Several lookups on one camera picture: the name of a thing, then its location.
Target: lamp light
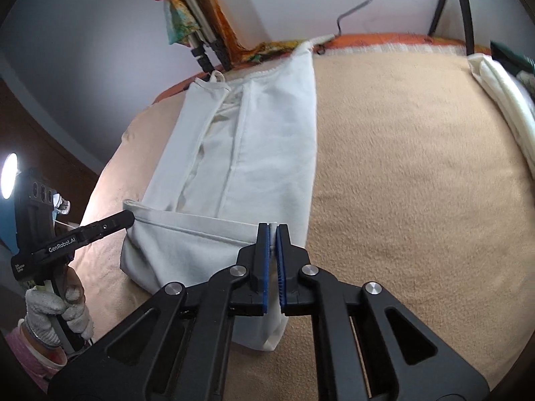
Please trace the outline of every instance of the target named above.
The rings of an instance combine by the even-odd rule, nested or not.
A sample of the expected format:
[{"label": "lamp light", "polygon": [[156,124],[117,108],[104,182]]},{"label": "lamp light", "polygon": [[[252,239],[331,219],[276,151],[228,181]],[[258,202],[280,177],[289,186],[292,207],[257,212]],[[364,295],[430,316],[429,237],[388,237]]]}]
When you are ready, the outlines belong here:
[{"label": "lamp light", "polygon": [[4,199],[9,199],[15,186],[15,178],[18,174],[17,154],[9,154],[4,162],[2,168],[2,175],[0,176],[0,188]]}]

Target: white wall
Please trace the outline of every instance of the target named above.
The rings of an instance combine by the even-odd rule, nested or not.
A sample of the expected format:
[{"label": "white wall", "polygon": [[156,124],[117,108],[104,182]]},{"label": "white wall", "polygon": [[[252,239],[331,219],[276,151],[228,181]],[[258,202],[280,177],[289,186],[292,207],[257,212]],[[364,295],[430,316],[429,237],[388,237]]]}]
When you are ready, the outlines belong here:
[{"label": "white wall", "polygon": [[51,116],[79,146],[43,126],[78,158],[80,147],[94,157],[93,169],[162,90],[199,72],[188,48],[168,44],[154,0],[18,0],[0,52],[0,76],[21,103],[40,122]]},{"label": "white wall", "polygon": [[[220,1],[223,9],[240,13],[239,18],[230,19],[231,24],[244,42],[250,42],[250,37],[285,40],[334,33],[338,15],[364,0]],[[518,0],[470,0],[470,4],[478,44],[488,46],[490,39],[502,40],[535,56],[535,25]],[[437,0],[375,0],[345,18],[342,31],[427,34],[436,5]],[[464,39],[458,0],[448,0],[437,34]]]},{"label": "white wall", "polygon": [[[335,32],[336,17],[361,1],[220,3],[243,44],[252,46]],[[477,43],[502,40],[535,56],[535,25],[518,0],[470,2]],[[436,3],[375,0],[346,18],[342,30],[425,34]],[[437,33],[464,38],[458,0],[448,0]],[[18,0],[0,30],[0,75],[28,111],[93,169],[111,157],[141,109],[198,71],[188,48],[168,45],[162,3],[153,0]]]}]

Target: black clamp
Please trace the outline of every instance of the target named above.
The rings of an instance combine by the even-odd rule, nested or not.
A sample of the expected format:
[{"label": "black clamp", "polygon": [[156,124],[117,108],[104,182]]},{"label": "black clamp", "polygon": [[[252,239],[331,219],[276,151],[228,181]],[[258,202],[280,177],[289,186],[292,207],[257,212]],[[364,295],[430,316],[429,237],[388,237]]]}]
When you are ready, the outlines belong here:
[{"label": "black clamp", "polygon": [[482,401],[489,394],[485,379],[382,285],[340,282],[291,244],[287,225],[273,245],[270,232],[260,224],[256,244],[208,282],[161,288],[56,374],[51,398],[221,400],[234,317],[267,311],[272,253],[282,311],[312,319],[320,401]]}]

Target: folded white garment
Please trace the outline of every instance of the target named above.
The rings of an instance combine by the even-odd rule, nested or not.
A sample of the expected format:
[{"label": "folded white garment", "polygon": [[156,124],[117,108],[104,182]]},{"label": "folded white garment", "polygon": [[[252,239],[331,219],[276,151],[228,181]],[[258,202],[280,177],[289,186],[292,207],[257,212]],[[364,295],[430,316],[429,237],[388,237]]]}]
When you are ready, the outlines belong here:
[{"label": "folded white garment", "polygon": [[529,93],[490,56],[473,54],[468,63],[474,78],[498,104],[535,177],[535,106]]},{"label": "folded white garment", "polygon": [[[121,269],[149,292],[168,282],[206,282],[256,241],[258,223],[287,223],[304,246],[316,167],[316,86],[311,48],[281,65],[225,82],[212,74],[186,94],[175,129],[141,203]],[[277,279],[268,313],[238,317],[233,341],[272,350],[284,333]]]}]

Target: gloved hand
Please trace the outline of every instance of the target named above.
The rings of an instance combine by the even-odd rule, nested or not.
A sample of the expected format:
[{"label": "gloved hand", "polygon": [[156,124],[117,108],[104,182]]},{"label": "gloved hand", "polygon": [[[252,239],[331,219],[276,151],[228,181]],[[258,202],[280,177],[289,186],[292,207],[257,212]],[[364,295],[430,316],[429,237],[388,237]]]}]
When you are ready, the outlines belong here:
[{"label": "gloved hand", "polygon": [[48,348],[60,345],[60,339],[50,323],[51,315],[61,315],[70,329],[80,333],[85,340],[93,336],[93,320],[86,306],[84,288],[70,267],[65,273],[65,285],[65,300],[36,287],[26,291],[26,328],[31,336]]}]

